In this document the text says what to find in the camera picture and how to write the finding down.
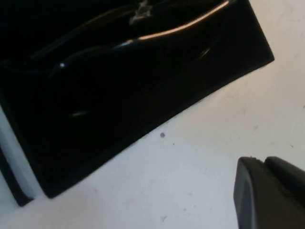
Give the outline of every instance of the black plastic object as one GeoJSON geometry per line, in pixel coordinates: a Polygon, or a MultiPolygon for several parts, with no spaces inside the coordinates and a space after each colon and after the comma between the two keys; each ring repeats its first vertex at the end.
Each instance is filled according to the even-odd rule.
{"type": "Polygon", "coordinates": [[[305,227],[305,172],[277,158],[238,161],[234,201],[239,229],[305,227]]]}
{"type": "Polygon", "coordinates": [[[17,204],[20,207],[25,206],[29,202],[31,202],[33,199],[29,198],[25,195],[25,193],[20,188],[13,171],[10,168],[10,165],[6,159],[6,157],[3,154],[3,151],[0,146],[0,171],[3,174],[4,179],[6,180],[6,183],[9,186],[9,189],[14,196],[17,204]]]}
{"type": "MultiPolygon", "coordinates": [[[[66,11],[71,9],[75,18],[68,12],[72,17],[68,21],[83,23],[101,13],[89,8],[82,7],[77,11],[66,6],[66,11]]],[[[53,9],[53,14],[62,9],[53,9]]],[[[202,50],[201,55],[192,62],[183,67],[177,66],[179,70],[176,73],[168,73],[165,68],[155,74],[159,77],[158,81],[147,77],[148,73],[141,71],[140,66],[135,66],[134,71],[142,72],[143,77],[146,77],[145,86],[139,84],[136,89],[126,88],[123,94],[101,98],[106,102],[111,100],[111,103],[98,106],[95,112],[81,117],[75,114],[72,118],[57,116],[46,107],[44,73],[25,77],[2,69],[1,105],[45,194],[49,197],[60,194],[187,107],[273,61],[274,57],[250,3],[237,0],[230,14],[230,23],[213,49],[202,50]]],[[[56,20],[60,15],[62,17],[61,24],[59,20],[59,23],[54,22],[53,27],[37,26],[46,35],[39,34],[42,36],[39,44],[26,37],[21,41],[22,48],[15,48],[15,52],[28,53],[38,45],[43,47],[43,44],[52,41],[50,37],[55,40],[73,28],[66,23],[64,14],[57,15],[56,20]],[[61,32],[54,30],[55,25],[61,25],[61,32]]],[[[36,19],[40,19],[38,24],[42,23],[42,19],[47,20],[42,16],[36,19]]],[[[28,26],[31,31],[37,29],[33,24],[28,26]]],[[[188,54],[192,50],[186,49],[184,52],[188,54]]],[[[103,76],[106,80],[112,79],[111,74],[103,76]]]]}

